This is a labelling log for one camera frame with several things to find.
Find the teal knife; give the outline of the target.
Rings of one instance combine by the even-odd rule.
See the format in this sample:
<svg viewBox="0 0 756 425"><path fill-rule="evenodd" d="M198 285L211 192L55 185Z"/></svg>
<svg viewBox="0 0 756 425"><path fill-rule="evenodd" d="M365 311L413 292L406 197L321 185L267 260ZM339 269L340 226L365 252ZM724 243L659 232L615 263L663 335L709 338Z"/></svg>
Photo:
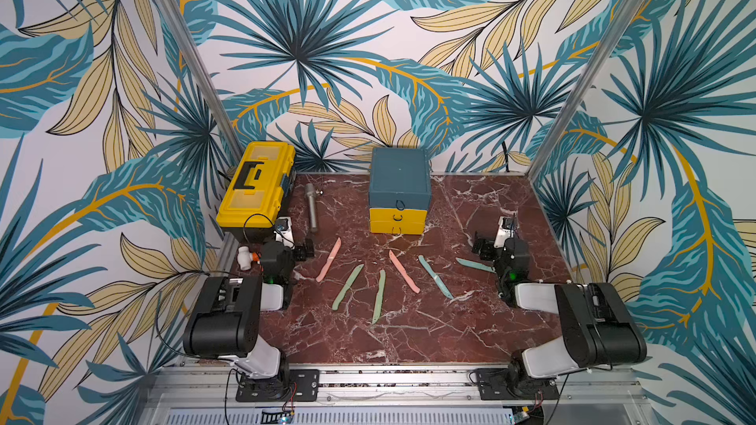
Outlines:
<svg viewBox="0 0 756 425"><path fill-rule="evenodd" d="M475 262L472 260L467 260L467 259L462 259L462 258L457 258L456 261L464 267L472 268L472 269L483 271L486 273L495 273L494 267L486 265L484 263Z"/></svg>
<svg viewBox="0 0 756 425"><path fill-rule="evenodd" d="M427 272L427 275L431 277L431 279L434 281L440 292L448 299L453 299L454 296L449 290L449 288L445 285L444 281L441 279L440 275L432 269L431 265L429 264L429 261L425 259L423 255L419 255L419 263L421 263L421 267Z"/></svg>

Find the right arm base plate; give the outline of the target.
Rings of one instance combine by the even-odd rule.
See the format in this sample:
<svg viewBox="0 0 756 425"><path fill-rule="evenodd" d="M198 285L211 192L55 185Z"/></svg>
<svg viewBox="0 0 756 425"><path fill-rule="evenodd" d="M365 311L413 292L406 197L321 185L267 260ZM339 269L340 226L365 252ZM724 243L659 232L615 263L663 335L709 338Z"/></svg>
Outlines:
<svg viewBox="0 0 756 425"><path fill-rule="evenodd" d="M482 401L555 401L560 397L553 379L534 379L509 369L474 369L470 379Z"/></svg>

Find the teal drawer cabinet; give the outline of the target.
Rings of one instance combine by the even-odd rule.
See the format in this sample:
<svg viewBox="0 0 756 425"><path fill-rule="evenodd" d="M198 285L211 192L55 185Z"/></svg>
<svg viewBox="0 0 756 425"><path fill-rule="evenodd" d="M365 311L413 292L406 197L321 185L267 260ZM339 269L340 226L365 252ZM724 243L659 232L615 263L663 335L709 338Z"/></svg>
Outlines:
<svg viewBox="0 0 756 425"><path fill-rule="evenodd" d="M375 148L368 196L370 208L428 211L431 205L430 161L425 151Z"/></svg>

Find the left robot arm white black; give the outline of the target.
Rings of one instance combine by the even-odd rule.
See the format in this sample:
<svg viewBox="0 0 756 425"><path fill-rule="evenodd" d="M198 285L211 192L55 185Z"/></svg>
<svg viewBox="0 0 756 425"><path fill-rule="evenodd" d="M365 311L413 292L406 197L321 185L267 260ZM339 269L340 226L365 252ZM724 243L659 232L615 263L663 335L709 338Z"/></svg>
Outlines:
<svg viewBox="0 0 756 425"><path fill-rule="evenodd" d="M313 256L309 238L293 247L269 241L259 253L240 245L238 265L250 270L258 264L260 272L205 281L183 334L185 354L228 362L248 384L289 385L285 354L260 336L260 319L289 307L295 264Z"/></svg>

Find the yellow drawer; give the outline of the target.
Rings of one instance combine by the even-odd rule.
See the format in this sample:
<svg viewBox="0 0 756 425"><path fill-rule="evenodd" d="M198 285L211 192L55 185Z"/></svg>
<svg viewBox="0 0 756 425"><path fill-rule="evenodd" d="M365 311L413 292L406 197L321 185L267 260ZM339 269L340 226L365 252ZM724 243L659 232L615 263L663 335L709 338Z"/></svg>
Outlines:
<svg viewBox="0 0 756 425"><path fill-rule="evenodd" d="M421 235L425 231L427 211L371 208L370 231L392 235Z"/></svg>

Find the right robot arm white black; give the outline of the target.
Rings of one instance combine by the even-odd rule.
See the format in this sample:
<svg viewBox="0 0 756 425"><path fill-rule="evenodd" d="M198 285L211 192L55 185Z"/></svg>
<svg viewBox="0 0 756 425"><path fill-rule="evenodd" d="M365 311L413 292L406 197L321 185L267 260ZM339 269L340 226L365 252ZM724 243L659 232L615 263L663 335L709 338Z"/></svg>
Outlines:
<svg viewBox="0 0 756 425"><path fill-rule="evenodd" d="M648 348L640 329L610 283L544 283L529 279L531 253L517 237L474 239L473 252L492 263L499 298L508 306L557 316L561 335L512 354L504 368L474 370L484 401L558 399L556 379L581 371L639 364Z"/></svg>

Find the green knife left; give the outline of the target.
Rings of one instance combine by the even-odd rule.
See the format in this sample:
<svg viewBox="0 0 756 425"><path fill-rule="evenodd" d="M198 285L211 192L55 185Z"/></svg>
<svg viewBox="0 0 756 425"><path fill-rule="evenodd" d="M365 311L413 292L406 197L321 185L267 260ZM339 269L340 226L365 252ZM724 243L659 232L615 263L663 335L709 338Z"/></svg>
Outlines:
<svg viewBox="0 0 756 425"><path fill-rule="evenodd" d="M341 290L337 294L336 298L334 299L332 303L332 310L337 311L342 302L344 301L347 293L350 291L356 280L358 279L359 275L361 274L362 270L364 268L364 264L360 264L356 266L350 275L348 276L347 280L345 281L344 285L342 286Z"/></svg>

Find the grey metal cylinder tool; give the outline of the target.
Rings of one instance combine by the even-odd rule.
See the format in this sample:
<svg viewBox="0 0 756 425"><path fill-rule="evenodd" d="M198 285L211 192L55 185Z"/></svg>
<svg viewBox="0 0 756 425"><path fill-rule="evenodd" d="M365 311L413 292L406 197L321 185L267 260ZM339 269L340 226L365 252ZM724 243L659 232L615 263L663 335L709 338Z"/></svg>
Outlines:
<svg viewBox="0 0 756 425"><path fill-rule="evenodd" d="M305 200L307 202L309 216L309 231L317 233L320 228L317 212L317 200L323 195L323 191L318 189L313 183L305 185Z"/></svg>

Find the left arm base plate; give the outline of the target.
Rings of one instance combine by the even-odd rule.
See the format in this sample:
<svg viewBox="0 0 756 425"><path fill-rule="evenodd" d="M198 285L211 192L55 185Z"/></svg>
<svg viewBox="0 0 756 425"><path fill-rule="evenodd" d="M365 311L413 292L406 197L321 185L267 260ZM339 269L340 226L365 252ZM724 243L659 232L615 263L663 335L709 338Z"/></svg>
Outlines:
<svg viewBox="0 0 756 425"><path fill-rule="evenodd" d="M238 403L282 403L293 397L295 403L317 401L320 371L295 369L283 371L274 378L252 380L242 377L238 381L235 400Z"/></svg>

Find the white orange pipe fitting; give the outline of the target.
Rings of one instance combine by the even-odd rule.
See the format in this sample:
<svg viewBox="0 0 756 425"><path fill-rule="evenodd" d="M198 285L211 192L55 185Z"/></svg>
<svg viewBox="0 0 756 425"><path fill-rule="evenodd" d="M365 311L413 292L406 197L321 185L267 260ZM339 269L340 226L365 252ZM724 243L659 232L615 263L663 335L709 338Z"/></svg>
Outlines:
<svg viewBox="0 0 756 425"><path fill-rule="evenodd" d="M237 249L236 260L240 271L243 272L251 272L252 270L259 270L261 268L260 255L251 251L247 246L240 246Z"/></svg>

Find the green knife right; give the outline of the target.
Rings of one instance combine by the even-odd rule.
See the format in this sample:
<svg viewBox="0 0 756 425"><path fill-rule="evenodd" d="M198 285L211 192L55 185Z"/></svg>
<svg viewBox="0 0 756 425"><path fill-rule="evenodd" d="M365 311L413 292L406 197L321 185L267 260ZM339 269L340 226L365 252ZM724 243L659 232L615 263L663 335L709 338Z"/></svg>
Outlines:
<svg viewBox="0 0 756 425"><path fill-rule="evenodd" d="M383 306L384 295L385 295L386 279L387 279L386 272L384 270L381 270L379 272L378 287L377 287L377 292L374 299L374 308L373 308L373 314L371 318L372 325L377 324L382 315L382 306Z"/></svg>

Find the yellow black toolbox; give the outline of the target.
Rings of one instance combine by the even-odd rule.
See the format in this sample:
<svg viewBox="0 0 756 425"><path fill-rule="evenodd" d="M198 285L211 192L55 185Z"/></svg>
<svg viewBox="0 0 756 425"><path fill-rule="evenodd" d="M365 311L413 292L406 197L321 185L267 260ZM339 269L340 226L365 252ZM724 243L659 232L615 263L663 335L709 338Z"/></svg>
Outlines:
<svg viewBox="0 0 756 425"><path fill-rule="evenodd" d="M220 203L216 223L240 243L262 243L285 213L295 179L295 147L253 142L246 147Z"/></svg>

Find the green knife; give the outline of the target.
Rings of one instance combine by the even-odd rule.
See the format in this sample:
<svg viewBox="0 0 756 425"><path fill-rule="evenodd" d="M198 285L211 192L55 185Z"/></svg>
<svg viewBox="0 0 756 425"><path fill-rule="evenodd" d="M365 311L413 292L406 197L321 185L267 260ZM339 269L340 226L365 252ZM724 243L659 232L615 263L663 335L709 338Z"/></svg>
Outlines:
<svg viewBox="0 0 756 425"><path fill-rule="evenodd" d="M332 310L337 311L342 302L344 301L347 293L350 291L356 280L358 279L359 275L361 274L362 270L364 268L364 264L360 264L356 266L350 275L348 276L347 280L345 281L344 285L342 286L341 290L337 294L336 298L334 299L332 303Z"/></svg>
<svg viewBox="0 0 756 425"><path fill-rule="evenodd" d="M384 270L381 270L379 272L378 287L377 287L377 292L374 299L374 308L373 308L373 314L371 318L372 325L377 324L382 315L382 306L383 306L384 295L385 295L386 279L387 279L386 272Z"/></svg>

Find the aluminium front rail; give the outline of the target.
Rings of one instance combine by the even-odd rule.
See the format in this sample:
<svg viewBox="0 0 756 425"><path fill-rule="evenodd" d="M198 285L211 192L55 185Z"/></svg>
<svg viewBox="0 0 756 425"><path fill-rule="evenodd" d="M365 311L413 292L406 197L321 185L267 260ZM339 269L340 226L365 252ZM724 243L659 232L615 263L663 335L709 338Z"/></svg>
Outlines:
<svg viewBox="0 0 756 425"><path fill-rule="evenodd" d="M139 424L655 424L634 372L583 372L551 381L555 397L482 398L476 364L302 364L293 399L238 401L234 374L175 367L144 393Z"/></svg>

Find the pink knife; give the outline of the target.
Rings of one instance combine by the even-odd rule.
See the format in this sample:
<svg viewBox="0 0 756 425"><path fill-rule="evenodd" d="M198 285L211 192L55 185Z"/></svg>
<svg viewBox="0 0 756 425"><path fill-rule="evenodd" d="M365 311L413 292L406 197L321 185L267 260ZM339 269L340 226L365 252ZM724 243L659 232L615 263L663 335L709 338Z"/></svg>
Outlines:
<svg viewBox="0 0 756 425"><path fill-rule="evenodd" d="M338 238L334 246L332 247L329 253L329 256L326 262L324 263L319 275L317 275L317 278L316 278L317 283L322 283L322 281L324 281L327 273L329 273L330 267L333 265L334 261L336 260L336 257L338 256L341 247L342 247L342 239Z"/></svg>
<svg viewBox="0 0 756 425"><path fill-rule="evenodd" d="M404 279L408 287L413 291L414 293L420 293L421 289L417 286L415 281L411 278L411 276L408 274L406 268L404 265L400 262L398 257L394 254L393 251L389 251L389 259L393 266L397 269L400 276Z"/></svg>

